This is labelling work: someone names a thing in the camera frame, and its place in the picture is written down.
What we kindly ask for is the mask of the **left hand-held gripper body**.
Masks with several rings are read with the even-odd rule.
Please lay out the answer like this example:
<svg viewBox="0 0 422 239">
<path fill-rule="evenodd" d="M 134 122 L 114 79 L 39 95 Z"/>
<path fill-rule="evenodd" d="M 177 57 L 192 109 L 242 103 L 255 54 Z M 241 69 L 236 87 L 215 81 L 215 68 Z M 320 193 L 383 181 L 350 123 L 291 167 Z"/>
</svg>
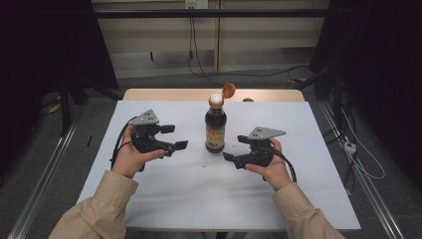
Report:
<svg viewBox="0 0 422 239">
<path fill-rule="evenodd" d="M 155 136 L 160 132 L 161 125 L 153 110 L 148 110 L 128 122 L 135 130 L 131 141 L 139 152 L 150 152 L 158 149 L 165 151 L 165 156 L 171 156 L 175 151 L 175 143 L 158 140 Z"/>
</svg>

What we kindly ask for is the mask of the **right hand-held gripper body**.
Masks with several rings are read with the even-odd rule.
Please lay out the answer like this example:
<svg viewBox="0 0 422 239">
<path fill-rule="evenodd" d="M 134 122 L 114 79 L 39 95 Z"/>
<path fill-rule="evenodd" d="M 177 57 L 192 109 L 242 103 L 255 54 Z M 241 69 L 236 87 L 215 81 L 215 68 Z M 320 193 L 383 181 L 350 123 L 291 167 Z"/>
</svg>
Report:
<svg viewBox="0 0 422 239">
<path fill-rule="evenodd" d="M 276 154 L 270 139 L 284 134 L 285 132 L 280 129 L 256 126 L 249 135 L 246 135 L 248 139 L 252 140 L 252 143 L 249 144 L 251 151 L 243 155 L 234 155 L 235 161 L 233 163 L 236 168 L 244 168 L 249 163 L 263 167 L 268 166 Z"/>
</svg>

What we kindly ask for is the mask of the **dark sauce bottle orange cap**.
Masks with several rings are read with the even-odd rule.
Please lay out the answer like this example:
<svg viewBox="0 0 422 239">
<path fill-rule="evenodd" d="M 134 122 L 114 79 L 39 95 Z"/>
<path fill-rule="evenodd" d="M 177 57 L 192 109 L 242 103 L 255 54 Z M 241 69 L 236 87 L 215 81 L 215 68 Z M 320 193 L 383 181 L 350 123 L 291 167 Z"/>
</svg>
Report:
<svg viewBox="0 0 422 239">
<path fill-rule="evenodd" d="M 223 106 L 226 99 L 234 96 L 235 91 L 236 88 L 233 84 L 226 84 L 221 93 L 212 94 L 208 100 L 209 110 L 205 115 L 205 146 L 212 153 L 221 152 L 224 148 L 227 116 Z"/>
</svg>

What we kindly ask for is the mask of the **person's right hand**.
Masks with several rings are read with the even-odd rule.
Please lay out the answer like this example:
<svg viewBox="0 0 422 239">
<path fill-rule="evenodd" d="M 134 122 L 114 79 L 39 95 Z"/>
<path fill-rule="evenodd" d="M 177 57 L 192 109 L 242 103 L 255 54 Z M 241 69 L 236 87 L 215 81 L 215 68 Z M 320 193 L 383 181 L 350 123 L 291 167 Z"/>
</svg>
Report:
<svg viewBox="0 0 422 239">
<path fill-rule="evenodd" d="M 286 163 L 276 154 L 273 156 L 271 163 L 266 167 L 256 164 L 246 164 L 245 168 L 263 176 L 275 191 L 280 190 L 292 182 L 287 171 Z"/>
</svg>

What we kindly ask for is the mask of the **person's left hand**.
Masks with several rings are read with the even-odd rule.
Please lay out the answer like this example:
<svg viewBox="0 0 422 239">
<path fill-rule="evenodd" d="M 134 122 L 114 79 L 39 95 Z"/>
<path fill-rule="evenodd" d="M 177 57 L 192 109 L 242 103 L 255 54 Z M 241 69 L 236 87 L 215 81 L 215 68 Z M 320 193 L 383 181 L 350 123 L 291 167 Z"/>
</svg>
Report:
<svg viewBox="0 0 422 239">
<path fill-rule="evenodd" d="M 111 168 L 112 172 L 133 178 L 135 174 L 149 161 L 161 158 L 165 154 L 163 149 L 150 152 L 139 152 L 131 142 L 131 133 L 122 137 L 116 160 Z"/>
</svg>

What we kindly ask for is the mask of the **wooden table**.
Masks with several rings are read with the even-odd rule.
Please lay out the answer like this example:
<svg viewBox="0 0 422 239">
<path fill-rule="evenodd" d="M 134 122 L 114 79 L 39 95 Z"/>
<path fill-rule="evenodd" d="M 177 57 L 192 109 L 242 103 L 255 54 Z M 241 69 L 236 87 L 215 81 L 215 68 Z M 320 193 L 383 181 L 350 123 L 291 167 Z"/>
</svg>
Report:
<svg viewBox="0 0 422 239">
<path fill-rule="evenodd" d="M 124 93 L 125 101 L 207 101 L 220 89 L 129 89 Z M 236 90 L 230 102 L 252 99 L 254 102 L 303 102 L 298 90 Z"/>
</svg>

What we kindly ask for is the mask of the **white table board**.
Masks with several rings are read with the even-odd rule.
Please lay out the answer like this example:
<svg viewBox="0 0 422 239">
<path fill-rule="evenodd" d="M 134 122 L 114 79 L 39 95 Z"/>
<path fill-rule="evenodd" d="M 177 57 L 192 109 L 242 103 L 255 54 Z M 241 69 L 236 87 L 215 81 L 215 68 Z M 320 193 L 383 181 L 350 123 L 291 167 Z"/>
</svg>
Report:
<svg viewBox="0 0 422 239">
<path fill-rule="evenodd" d="M 256 173 L 238 169 L 205 147 L 205 102 L 121 101 L 116 105 L 82 198 L 92 196 L 124 124 L 147 110 L 173 133 L 162 140 L 187 141 L 186 149 L 153 160 L 136 175 L 139 187 L 126 207 L 128 227 L 162 231 L 283 231 L 285 220 L 272 200 L 272 187 Z M 299 187 L 338 230 L 360 224 L 317 126 L 310 105 L 289 103 L 225 104 L 225 151 L 248 152 L 238 136 L 255 127 L 281 129 L 283 153 L 292 163 Z"/>
</svg>

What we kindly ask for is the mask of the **black metal stand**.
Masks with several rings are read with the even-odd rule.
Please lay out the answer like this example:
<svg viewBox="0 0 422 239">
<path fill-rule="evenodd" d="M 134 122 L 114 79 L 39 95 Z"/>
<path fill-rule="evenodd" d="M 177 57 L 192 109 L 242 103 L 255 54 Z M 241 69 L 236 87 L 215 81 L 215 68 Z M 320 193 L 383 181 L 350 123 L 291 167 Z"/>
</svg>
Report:
<svg viewBox="0 0 422 239">
<path fill-rule="evenodd" d="M 65 136 L 71 127 L 71 111 L 69 104 L 69 92 L 67 87 L 68 74 L 66 72 L 61 73 L 60 80 L 60 105 L 62 111 L 62 132 L 61 136 Z"/>
</svg>

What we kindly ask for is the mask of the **black horizontal bar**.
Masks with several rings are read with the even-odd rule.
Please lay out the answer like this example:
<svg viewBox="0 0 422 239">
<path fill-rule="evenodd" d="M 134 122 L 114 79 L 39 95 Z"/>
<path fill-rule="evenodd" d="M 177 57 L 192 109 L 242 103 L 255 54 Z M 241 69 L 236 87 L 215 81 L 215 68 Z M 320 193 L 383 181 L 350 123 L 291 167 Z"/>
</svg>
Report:
<svg viewBox="0 0 422 239">
<path fill-rule="evenodd" d="M 327 17 L 326 9 L 208 9 L 208 10 L 103 10 L 95 12 L 101 19 L 114 18 L 313 18 Z"/>
</svg>

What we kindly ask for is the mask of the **black curtain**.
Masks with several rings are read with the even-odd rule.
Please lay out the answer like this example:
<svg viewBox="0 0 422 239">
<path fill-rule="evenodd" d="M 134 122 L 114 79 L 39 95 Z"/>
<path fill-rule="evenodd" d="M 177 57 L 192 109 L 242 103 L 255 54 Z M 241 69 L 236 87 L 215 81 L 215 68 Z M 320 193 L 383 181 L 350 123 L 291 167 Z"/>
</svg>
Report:
<svg viewBox="0 0 422 239">
<path fill-rule="evenodd" d="M 0 0 L 0 185 L 27 143 L 43 96 L 88 100 L 117 89 L 94 0 Z"/>
<path fill-rule="evenodd" d="M 321 70 L 356 30 L 341 75 L 398 167 L 422 190 L 422 0 L 328 0 L 328 8 L 344 13 L 324 19 L 310 68 Z"/>
</svg>

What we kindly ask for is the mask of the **metal floor rail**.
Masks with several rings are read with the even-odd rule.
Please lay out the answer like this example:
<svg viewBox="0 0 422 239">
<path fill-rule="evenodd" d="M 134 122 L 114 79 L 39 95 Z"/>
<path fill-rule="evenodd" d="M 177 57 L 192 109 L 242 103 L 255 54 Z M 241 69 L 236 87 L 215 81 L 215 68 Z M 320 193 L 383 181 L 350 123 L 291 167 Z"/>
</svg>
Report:
<svg viewBox="0 0 422 239">
<path fill-rule="evenodd" d="M 75 134 L 77 123 L 73 122 L 67 131 L 58 139 L 57 145 L 48 163 L 43 170 L 37 184 L 31 193 L 29 199 L 21 210 L 11 232 L 7 239 L 25 239 L 29 229 L 39 211 L 39 208 L 45 198 L 57 168 L 66 153 L 66 150 Z"/>
<path fill-rule="evenodd" d="M 341 147 L 342 151 L 345 153 L 347 162 L 351 165 L 354 177 L 361 185 L 368 201 L 374 210 L 375 215 L 377 216 L 379 222 L 381 223 L 384 231 L 387 234 L 389 239 L 404 239 L 404 235 L 399 228 L 391 210 L 386 205 L 381 194 L 376 189 L 373 183 L 373 176 L 370 176 L 366 171 L 364 166 L 361 164 L 358 156 L 356 154 L 351 154 L 346 148 L 345 144 L 348 142 L 348 137 L 344 134 L 340 134 L 337 124 L 334 121 L 333 109 L 327 103 L 319 103 L 319 106 L 330 125 L 330 128 L 333 130 L 335 139 L 338 145 Z"/>
</svg>

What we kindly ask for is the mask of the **white wall outlet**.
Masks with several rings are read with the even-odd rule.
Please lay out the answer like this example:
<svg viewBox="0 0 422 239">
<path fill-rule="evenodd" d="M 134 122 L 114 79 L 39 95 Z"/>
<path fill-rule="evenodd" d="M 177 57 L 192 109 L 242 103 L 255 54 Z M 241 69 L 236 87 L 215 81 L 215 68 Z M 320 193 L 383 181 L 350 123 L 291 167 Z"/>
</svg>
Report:
<svg viewBox="0 0 422 239">
<path fill-rule="evenodd" d="M 186 9 L 207 9 L 209 7 L 208 0 L 184 0 Z"/>
</svg>

